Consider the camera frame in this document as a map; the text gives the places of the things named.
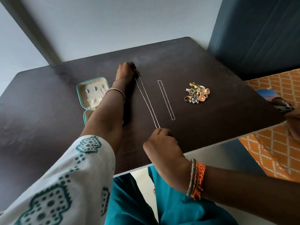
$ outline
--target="person's right arm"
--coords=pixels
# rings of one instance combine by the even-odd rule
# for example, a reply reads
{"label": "person's right arm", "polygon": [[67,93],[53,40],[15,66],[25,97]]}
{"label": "person's right arm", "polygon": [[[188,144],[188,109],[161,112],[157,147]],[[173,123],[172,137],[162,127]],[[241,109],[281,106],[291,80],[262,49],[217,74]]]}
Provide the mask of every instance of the person's right arm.
{"label": "person's right arm", "polygon": [[[156,129],[144,150],[159,175],[172,188],[186,193],[191,162],[169,130]],[[300,220],[300,183],[206,166],[201,196],[260,216],[276,224]]]}

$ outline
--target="white shirt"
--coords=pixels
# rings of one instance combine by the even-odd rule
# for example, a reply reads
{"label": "white shirt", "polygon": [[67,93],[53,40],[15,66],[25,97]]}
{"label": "white shirt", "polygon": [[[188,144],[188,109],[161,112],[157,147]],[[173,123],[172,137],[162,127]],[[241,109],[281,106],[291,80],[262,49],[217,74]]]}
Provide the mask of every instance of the white shirt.
{"label": "white shirt", "polygon": [[109,143],[82,136],[0,216],[0,225],[104,224],[115,169]]}

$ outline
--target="teal jewelry box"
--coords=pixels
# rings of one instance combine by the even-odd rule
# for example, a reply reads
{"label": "teal jewelry box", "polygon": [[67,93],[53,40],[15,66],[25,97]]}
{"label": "teal jewelry box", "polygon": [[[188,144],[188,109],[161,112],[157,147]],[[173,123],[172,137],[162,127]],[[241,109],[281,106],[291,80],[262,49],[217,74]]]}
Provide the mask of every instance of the teal jewelry box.
{"label": "teal jewelry box", "polygon": [[107,89],[109,89],[109,85],[104,77],[87,80],[77,85],[78,98],[81,106],[85,109],[84,124],[102,101]]}

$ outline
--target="another person's hand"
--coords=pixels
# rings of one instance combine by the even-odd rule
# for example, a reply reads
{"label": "another person's hand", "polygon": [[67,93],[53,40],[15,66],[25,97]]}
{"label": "another person's hand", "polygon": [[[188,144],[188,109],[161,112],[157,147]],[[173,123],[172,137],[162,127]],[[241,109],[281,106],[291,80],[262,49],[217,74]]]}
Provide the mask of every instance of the another person's hand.
{"label": "another person's hand", "polygon": [[168,129],[155,129],[143,148],[162,179],[172,188],[186,193],[192,163],[185,158]]}
{"label": "another person's hand", "polygon": [[129,84],[132,80],[133,74],[140,72],[136,70],[136,67],[133,62],[124,62],[122,64],[119,64],[119,68],[117,71],[117,75],[115,77],[115,80],[124,80],[126,84]]}

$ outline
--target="bangle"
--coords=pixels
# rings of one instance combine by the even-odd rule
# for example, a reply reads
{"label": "bangle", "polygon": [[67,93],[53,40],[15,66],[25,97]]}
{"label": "bangle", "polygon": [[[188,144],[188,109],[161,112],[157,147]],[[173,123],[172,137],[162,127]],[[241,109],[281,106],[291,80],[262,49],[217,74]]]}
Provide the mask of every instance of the bangle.
{"label": "bangle", "polygon": [[195,200],[201,199],[202,181],[205,173],[205,165],[192,159],[192,172],[189,189],[187,191],[187,196],[192,197]]}
{"label": "bangle", "polygon": [[123,95],[123,97],[124,97],[124,103],[125,103],[125,94],[122,92],[122,90],[120,90],[120,89],[118,89],[116,87],[111,87],[111,88],[109,88],[109,89],[106,90],[106,92],[105,92],[104,95],[106,95],[106,93],[109,92],[110,90],[117,90],[117,91],[121,92],[122,95]]}

